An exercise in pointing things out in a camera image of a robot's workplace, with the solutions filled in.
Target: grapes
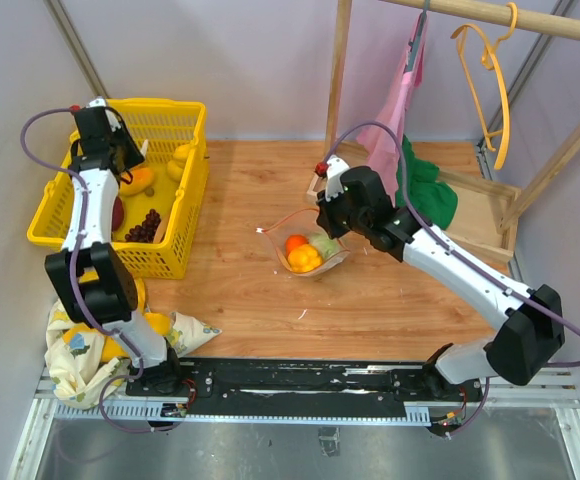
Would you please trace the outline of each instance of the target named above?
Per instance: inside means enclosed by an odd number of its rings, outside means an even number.
[[[161,223],[161,215],[154,208],[150,209],[141,224],[132,227],[124,237],[126,242],[152,243],[157,227]]]

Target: green vegetable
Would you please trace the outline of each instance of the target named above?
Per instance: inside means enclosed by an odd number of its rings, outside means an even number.
[[[325,233],[313,233],[309,235],[308,242],[319,251],[324,260],[327,260],[341,250],[339,242],[331,240]]]

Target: wooden post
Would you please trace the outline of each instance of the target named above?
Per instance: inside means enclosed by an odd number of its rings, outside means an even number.
[[[339,103],[343,86],[343,68],[348,48],[348,30],[352,0],[339,0],[337,5],[337,24],[334,33],[334,51],[332,54],[332,78],[330,79],[330,99],[328,100],[328,123],[326,124],[326,142],[323,153],[326,154],[337,138],[339,121]]]
[[[580,124],[570,136],[561,144],[552,158],[543,166],[541,171],[532,179],[530,184],[521,192],[521,195],[512,202],[508,210],[503,214],[499,223],[499,231],[504,231],[513,222],[516,222],[521,214],[532,205],[541,192],[554,180],[559,172],[580,150]]]
[[[424,0],[382,0],[423,8]],[[430,11],[469,18],[496,25],[510,25],[510,9],[505,5],[476,0],[430,0]],[[519,9],[517,29],[580,40],[580,20]]]

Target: yellow clothes hanger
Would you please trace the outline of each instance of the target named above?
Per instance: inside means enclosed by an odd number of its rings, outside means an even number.
[[[506,161],[506,155],[508,154],[508,144],[510,143],[510,107],[508,105],[508,93],[506,91],[506,82],[503,79],[503,72],[501,71],[501,66],[499,65],[499,60],[497,59],[497,48],[501,42],[510,38],[514,33],[517,26],[517,6],[510,2],[507,6],[512,11],[512,22],[510,23],[510,29],[508,33],[504,36],[499,37],[494,45],[490,43],[488,37],[483,33],[483,31],[473,23],[466,23],[457,28],[450,38],[457,38],[457,52],[459,53],[459,59],[461,60],[461,66],[466,74],[466,79],[468,80],[468,85],[470,86],[470,91],[472,92],[472,98],[474,99],[475,107],[477,108],[477,115],[479,116],[479,122],[481,123],[481,129],[483,130],[483,136],[486,140],[486,147],[491,152],[494,152],[496,148],[492,146],[492,137],[501,135],[501,145],[499,145],[499,152],[497,153],[497,159],[494,163],[495,170],[499,170],[503,167]],[[486,70],[494,70],[497,76],[497,83],[499,84],[499,93],[501,95],[501,109],[503,112],[503,127],[501,130],[496,132],[488,132],[488,127],[486,126],[486,121],[483,116],[483,111],[481,110],[481,103],[479,102],[479,97],[477,96],[477,91],[472,82],[472,77],[470,75],[470,70],[468,70],[468,65],[464,57],[464,50],[466,46],[466,38],[468,35],[468,29],[472,28],[481,40],[483,40],[483,54],[481,55],[481,64],[486,68]]]

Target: wooden rack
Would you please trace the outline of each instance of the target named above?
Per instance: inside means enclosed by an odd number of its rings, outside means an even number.
[[[423,8],[426,3],[425,0],[381,1],[416,8]],[[428,10],[497,25],[509,25],[511,21],[507,6],[475,0],[429,0]],[[337,134],[351,13],[352,0],[339,0],[324,154]],[[580,41],[580,20],[572,18],[518,9],[516,28]],[[509,261],[514,254],[519,216],[579,150],[580,124],[523,191],[510,185],[442,170],[439,179],[448,183],[459,197],[459,206],[447,231],[448,236],[484,260]],[[344,142],[337,154],[351,165],[363,164],[367,156],[362,146],[350,142]],[[315,175],[308,188],[308,199],[314,201],[316,192],[321,189],[320,179]]]

